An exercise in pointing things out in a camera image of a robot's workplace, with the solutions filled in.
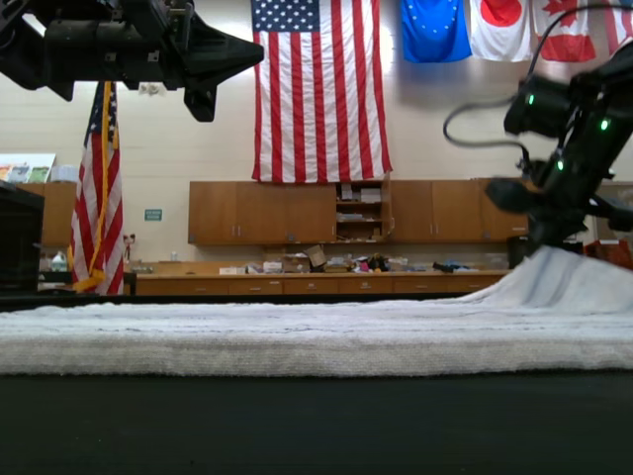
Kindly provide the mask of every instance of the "blue flag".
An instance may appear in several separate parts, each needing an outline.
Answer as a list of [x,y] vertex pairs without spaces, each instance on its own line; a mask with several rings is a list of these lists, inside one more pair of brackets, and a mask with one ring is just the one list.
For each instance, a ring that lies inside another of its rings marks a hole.
[[405,59],[451,62],[470,56],[462,0],[401,0]]

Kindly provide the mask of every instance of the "white towel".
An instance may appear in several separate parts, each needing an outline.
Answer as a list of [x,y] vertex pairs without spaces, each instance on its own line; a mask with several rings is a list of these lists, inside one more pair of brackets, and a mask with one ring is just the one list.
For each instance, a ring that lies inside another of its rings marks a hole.
[[633,272],[543,248],[460,299],[0,314],[0,374],[423,376],[633,369]]

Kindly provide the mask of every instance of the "japanese flag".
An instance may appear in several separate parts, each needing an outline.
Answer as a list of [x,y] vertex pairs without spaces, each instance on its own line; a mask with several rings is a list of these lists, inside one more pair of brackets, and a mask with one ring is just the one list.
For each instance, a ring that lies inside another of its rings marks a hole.
[[[633,6],[633,0],[603,0],[605,4]],[[606,38],[609,52],[614,54],[627,38],[633,38],[633,12],[631,10],[605,10]]]
[[471,49],[493,61],[530,58],[528,0],[471,0]]
[[[532,0],[534,30],[539,42],[547,28],[567,10],[584,7],[588,0]],[[589,36],[588,12],[566,17],[552,30],[541,51],[544,59],[584,62],[595,58]]]

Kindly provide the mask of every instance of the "black cable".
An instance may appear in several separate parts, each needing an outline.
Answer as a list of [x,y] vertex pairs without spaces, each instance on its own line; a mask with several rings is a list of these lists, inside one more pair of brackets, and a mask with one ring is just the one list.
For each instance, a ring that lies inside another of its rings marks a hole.
[[[541,41],[539,42],[538,47],[536,48],[536,52],[534,52],[534,56],[532,57],[532,62],[530,63],[530,67],[527,73],[528,76],[534,72],[536,61],[538,60],[541,50],[543,49],[543,46],[545,45],[545,40],[547,40],[547,38],[550,36],[550,34],[552,33],[556,25],[558,25],[560,22],[562,22],[565,18],[569,17],[570,15],[574,15],[584,10],[630,10],[630,11],[633,11],[633,7],[625,7],[623,5],[610,5],[610,4],[586,5],[584,7],[568,10],[565,13],[561,14],[556,20],[554,20],[554,22],[549,27],[547,27],[547,30],[545,30],[545,33],[543,34],[543,38],[541,38]],[[523,164],[529,167],[529,163],[530,163],[529,150],[525,147],[523,143],[519,141],[488,141],[488,142],[461,141],[459,139],[455,139],[451,137],[451,135],[448,133],[448,126],[453,121],[453,119],[455,119],[457,116],[469,111],[475,111],[475,110],[480,110],[480,109],[494,109],[497,107],[502,107],[502,106],[511,104],[514,101],[515,97],[516,95],[506,98],[506,99],[494,101],[494,102],[486,102],[486,103],[479,103],[479,104],[470,103],[470,104],[465,104],[455,109],[444,121],[444,127],[443,127],[444,138],[446,138],[450,143],[456,146],[461,146],[465,148],[491,148],[495,146],[518,147],[521,149],[523,153]]]

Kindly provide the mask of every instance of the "american flag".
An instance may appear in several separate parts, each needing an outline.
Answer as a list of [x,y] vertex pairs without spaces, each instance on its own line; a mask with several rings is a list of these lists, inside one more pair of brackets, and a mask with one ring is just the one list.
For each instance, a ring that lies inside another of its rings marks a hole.
[[[605,4],[633,7],[631,0],[603,0]],[[609,53],[614,54],[627,38],[633,38],[633,12],[631,10],[606,10],[606,38]]]
[[74,287],[123,293],[123,199],[117,124],[117,85],[100,82],[90,115],[72,215]]
[[314,183],[391,171],[379,0],[252,0],[253,179]]

